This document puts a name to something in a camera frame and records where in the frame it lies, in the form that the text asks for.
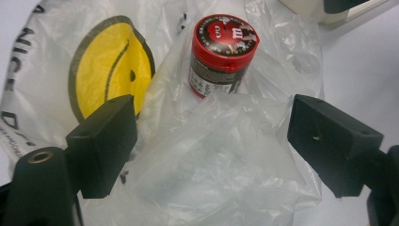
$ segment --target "yellow smiley face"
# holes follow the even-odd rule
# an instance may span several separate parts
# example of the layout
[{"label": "yellow smiley face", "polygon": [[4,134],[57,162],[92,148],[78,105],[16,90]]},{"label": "yellow smiley face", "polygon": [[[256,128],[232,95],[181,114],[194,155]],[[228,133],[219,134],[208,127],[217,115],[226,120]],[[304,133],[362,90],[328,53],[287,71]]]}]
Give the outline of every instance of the yellow smiley face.
[{"label": "yellow smiley face", "polygon": [[69,93],[76,119],[82,121],[106,101],[126,94],[134,96],[138,115],[154,71],[151,50],[129,18],[101,22],[72,59]]}]

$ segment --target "smiley mouth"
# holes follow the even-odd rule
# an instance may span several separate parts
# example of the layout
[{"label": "smiley mouth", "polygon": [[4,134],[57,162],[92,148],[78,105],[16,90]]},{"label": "smiley mouth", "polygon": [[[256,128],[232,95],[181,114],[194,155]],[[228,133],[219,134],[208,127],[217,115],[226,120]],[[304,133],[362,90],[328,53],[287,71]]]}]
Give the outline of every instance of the smiley mouth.
[{"label": "smiley mouth", "polygon": [[123,47],[123,49],[120,51],[118,54],[117,58],[115,59],[114,63],[112,64],[111,70],[109,71],[109,74],[106,78],[106,83],[105,83],[105,96],[104,96],[104,101],[108,101],[108,92],[109,92],[109,86],[111,84],[111,79],[112,75],[114,74],[115,68],[117,67],[118,63],[120,62],[120,59],[123,57],[123,55],[127,52],[129,49],[129,40],[127,40],[126,45]]}]

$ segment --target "m&m's container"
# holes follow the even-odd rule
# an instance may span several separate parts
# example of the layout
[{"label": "m&m's container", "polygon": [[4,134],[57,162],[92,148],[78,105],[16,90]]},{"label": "m&m's container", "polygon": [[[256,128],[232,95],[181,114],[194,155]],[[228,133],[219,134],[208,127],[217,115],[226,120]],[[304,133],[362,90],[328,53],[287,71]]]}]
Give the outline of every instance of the m&m's container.
[{"label": "m&m's container", "polygon": [[201,19],[192,42],[192,90],[201,98],[215,89],[235,93],[258,44],[253,27],[240,18],[216,14]]}]

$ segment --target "red lid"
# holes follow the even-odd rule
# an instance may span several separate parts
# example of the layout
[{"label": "red lid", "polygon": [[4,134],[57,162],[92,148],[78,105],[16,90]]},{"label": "red lid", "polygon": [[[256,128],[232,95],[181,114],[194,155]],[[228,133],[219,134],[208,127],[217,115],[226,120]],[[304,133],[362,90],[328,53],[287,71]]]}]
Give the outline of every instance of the red lid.
[{"label": "red lid", "polygon": [[258,44],[253,27],[231,15],[207,16],[194,29],[194,55],[207,66],[225,72],[245,68]]}]

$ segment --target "black object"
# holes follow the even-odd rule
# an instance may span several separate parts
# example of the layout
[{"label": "black object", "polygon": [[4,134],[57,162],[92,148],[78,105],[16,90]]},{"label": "black object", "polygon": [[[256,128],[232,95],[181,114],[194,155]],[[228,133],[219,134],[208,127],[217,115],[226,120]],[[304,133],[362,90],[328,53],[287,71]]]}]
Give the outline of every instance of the black object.
[{"label": "black object", "polygon": [[43,148],[17,162],[11,185],[0,189],[0,211],[7,200],[1,225],[83,225],[76,193],[107,196],[136,139],[133,97],[103,104],[67,135],[65,151]]},{"label": "black object", "polygon": [[372,226],[399,225],[399,146],[382,153],[376,130],[303,95],[295,96],[287,137],[337,198],[358,196],[363,185],[372,189]]},{"label": "black object", "polygon": [[369,0],[324,0],[325,13],[335,14],[347,11]]}]

